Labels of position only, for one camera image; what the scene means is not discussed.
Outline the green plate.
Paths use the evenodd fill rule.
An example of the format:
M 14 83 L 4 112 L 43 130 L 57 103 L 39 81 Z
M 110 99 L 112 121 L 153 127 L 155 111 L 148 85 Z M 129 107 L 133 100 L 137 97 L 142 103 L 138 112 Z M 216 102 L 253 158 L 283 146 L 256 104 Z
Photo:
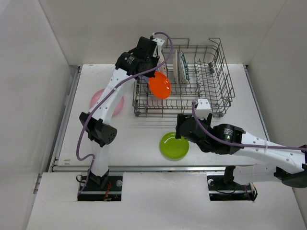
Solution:
M 163 135 L 160 140 L 160 152 L 170 161 L 179 161 L 183 159 L 189 151 L 189 142 L 184 138 L 176 138 L 175 132 L 169 132 Z

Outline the plain white plate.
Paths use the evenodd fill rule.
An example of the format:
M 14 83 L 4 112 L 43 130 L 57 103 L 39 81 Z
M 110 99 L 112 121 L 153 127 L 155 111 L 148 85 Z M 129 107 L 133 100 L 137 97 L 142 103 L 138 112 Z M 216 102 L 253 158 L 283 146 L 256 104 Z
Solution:
M 178 76 L 178 51 L 175 50 L 173 54 L 173 75 L 174 75 L 174 81 L 176 84 L 179 83 L 179 76 Z

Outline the white plate teal rim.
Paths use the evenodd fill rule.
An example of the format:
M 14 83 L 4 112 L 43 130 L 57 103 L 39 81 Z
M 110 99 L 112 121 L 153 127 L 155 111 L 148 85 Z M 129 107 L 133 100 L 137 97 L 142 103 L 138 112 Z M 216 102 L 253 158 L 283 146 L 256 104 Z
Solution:
M 182 50 L 179 53 L 179 57 L 180 57 L 180 67 L 181 67 L 182 79 L 186 84 L 190 84 L 188 64 L 187 64 L 185 55 Z

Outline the pink plate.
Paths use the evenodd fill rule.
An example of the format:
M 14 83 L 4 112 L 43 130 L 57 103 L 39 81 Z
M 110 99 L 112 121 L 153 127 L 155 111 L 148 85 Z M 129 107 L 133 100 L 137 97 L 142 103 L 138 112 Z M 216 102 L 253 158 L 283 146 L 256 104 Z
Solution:
M 98 90 L 91 98 L 90 100 L 90 105 L 89 105 L 89 108 L 91 109 L 94 105 L 97 104 L 98 102 L 98 99 L 100 98 L 100 96 L 102 95 L 102 93 L 104 92 L 104 88 Z M 123 105 L 124 105 L 124 97 L 122 97 L 119 101 L 119 103 L 117 104 L 112 116 L 116 116 L 123 108 Z

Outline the white plate orange sunburst pattern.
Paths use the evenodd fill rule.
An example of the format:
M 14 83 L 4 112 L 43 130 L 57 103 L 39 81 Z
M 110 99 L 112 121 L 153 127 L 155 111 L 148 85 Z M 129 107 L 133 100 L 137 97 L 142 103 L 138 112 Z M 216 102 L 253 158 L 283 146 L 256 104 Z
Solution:
M 160 65 L 162 62 L 165 61 L 165 57 L 163 54 L 160 55 L 158 60 L 158 65 Z M 166 64 L 161 65 L 156 71 L 163 73 L 165 76 L 167 76 L 167 67 Z

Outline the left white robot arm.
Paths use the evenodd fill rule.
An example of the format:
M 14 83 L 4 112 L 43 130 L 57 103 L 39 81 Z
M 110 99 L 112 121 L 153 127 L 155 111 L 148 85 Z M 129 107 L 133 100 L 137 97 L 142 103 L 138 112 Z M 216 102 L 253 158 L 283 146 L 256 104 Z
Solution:
M 80 156 L 81 141 L 83 135 L 87 134 L 94 143 L 94 151 L 89 155 L 92 161 L 85 180 L 91 182 L 96 190 L 107 186 L 108 151 L 104 147 L 117 135 L 117 129 L 110 124 L 113 113 L 125 92 L 139 76 L 154 77 L 160 67 L 158 62 L 164 43 L 160 38 L 140 37 L 135 48 L 122 53 L 117 59 L 112 76 L 95 105 L 91 106 L 89 112 L 82 112 L 79 116 L 83 127 L 77 142 L 76 156 L 79 161 L 87 158 Z

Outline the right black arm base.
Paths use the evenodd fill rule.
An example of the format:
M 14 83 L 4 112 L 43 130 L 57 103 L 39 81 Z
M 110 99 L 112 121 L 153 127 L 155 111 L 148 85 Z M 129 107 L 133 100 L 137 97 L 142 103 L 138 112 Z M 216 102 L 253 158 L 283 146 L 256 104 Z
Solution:
M 234 182 L 235 166 L 227 166 L 223 175 L 207 175 L 210 201 L 252 201 L 258 197 L 253 183 L 240 185 Z

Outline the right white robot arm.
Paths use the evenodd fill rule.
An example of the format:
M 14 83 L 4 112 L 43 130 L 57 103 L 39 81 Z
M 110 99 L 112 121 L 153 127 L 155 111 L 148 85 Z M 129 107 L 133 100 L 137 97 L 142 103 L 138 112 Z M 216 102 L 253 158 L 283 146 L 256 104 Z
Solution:
M 185 138 L 202 152 L 253 158 L 263 163 L 226 166 L 222 183 L 232 189 L 238 184 L 276 181 L 293 188 L 307 186 L 307 147 L 286 147 L 258 138 L 230 124 L 211 127 L 212 114 L 200 120 L 177 115 L 176 138 Z

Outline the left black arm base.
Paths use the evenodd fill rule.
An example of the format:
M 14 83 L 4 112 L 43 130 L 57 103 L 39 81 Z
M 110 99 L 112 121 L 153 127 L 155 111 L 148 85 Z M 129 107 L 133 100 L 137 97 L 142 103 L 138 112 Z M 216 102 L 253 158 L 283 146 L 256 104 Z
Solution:
M 77 175 L 76 180 L 79 183 L 77 194 L 78 201 L 121 201 L 123 175 L 109 175 L 103 188 L 93 181 L 88 180 L 85 188 L 82 189 L 85 185 L 86 175 L 79 174 Z

